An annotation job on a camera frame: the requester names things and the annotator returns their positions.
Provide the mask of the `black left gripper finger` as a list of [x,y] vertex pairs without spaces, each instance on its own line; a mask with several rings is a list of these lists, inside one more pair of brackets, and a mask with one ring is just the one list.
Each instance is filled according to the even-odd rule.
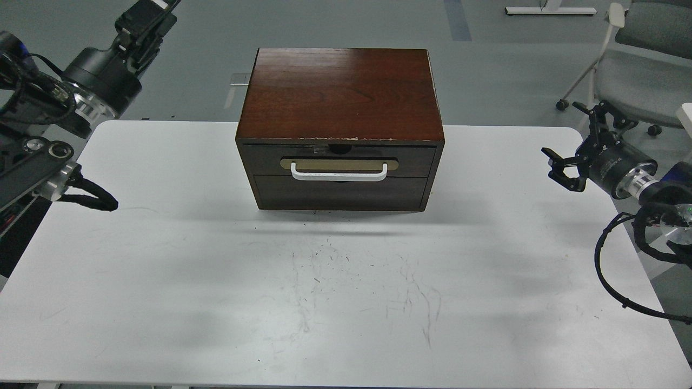
[[180,1],[138,1],[115,22],[115,47],[129,71],[145,71],[176,24]]

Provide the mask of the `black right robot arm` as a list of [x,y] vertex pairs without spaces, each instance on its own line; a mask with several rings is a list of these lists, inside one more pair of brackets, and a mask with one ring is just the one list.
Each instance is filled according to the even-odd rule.
[[[637,121],[608,101],[593,108],[573,102],[573,107],[588,116],[590,133],[573,157],[542,148],[549,178],[573,192],[583,192],[591,180],[613,199],[637,199],[640,208],[630,217],[636,246],[659,261],[690,266],[690,165],[680,163],[665,179],[655,179],[657,162],[623,138]],[[678,232],[667,242],[667,252],[648,244],[646,231],[653,226]]]

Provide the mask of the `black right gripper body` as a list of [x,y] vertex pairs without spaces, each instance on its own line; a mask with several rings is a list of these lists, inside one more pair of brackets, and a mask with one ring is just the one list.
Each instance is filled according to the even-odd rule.
[[625,142],[615,132],[588,136],[576,149],[576,157],[584,162],[578,171],[613,199],[632,196],[626,187],[637,170],[649,175],[658,170],[653,158]]

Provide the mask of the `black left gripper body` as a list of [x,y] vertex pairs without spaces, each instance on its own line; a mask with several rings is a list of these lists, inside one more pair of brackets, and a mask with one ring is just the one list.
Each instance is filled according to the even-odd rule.
[[116,48],[83,49],[61,74],[65,82],[100,99],[119,119],[142,90],[144,66]]

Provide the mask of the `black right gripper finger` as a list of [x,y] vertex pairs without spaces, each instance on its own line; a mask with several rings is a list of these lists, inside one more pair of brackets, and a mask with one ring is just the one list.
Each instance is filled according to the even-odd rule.
[[[583,192],[585,190],[588,179],[586,166],[589,163],[589,157],[574,155],[573,157],[562,158],[548,147],[542,147],[541,152],[548,158],[550,170],[547,176],[550,179],[571,192]],[[568,167],[576,167],[578,177],[569,177],[564,172]]]
[[585,113],[589,120],[587,147],[612,147],[622,140],[626,131],[638,126],[638,121],[627,118],[624,113],[607,100],[588,108],[586,104],[573,102],[573,107]]

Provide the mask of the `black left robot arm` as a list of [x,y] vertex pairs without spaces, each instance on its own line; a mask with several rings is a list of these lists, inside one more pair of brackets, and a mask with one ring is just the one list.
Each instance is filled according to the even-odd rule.
[[113,211],[118,201],[82,175],[74,144],[121,118],[142,89],[141,77],[176,24],[178,1],[138,1],[115,22],[104,50],[86,48],[62,70],[2,31],[2,235],[39,198]]

